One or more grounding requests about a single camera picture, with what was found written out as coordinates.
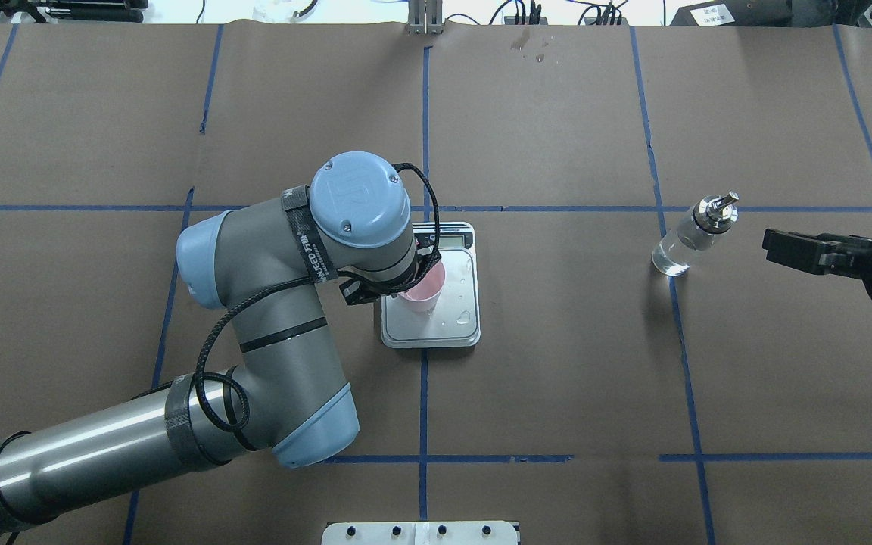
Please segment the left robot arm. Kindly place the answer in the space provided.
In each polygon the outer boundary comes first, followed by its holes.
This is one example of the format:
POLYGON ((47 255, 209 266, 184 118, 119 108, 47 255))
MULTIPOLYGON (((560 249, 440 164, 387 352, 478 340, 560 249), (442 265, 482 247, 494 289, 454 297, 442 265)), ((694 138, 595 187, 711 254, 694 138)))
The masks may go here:
POLYGON ((439 262, 418 242, 402 173, 349 151, 312 182, 181 232, 190 295, 224 314, 194 372, 134 399, 0 441, 0 536, 269 449, 286 468, 325 461, 360 431, 352 385, 317 286, 342 279, 350 306, 408 290, 439 262))

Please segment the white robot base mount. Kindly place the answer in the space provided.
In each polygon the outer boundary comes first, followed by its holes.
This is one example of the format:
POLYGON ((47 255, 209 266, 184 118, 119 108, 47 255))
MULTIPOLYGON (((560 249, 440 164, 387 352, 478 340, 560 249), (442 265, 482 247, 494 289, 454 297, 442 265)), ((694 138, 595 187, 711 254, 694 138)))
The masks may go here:
POLYGON ((503 520, 331 523, 322 544, 522 544, 519 523, 503 520))

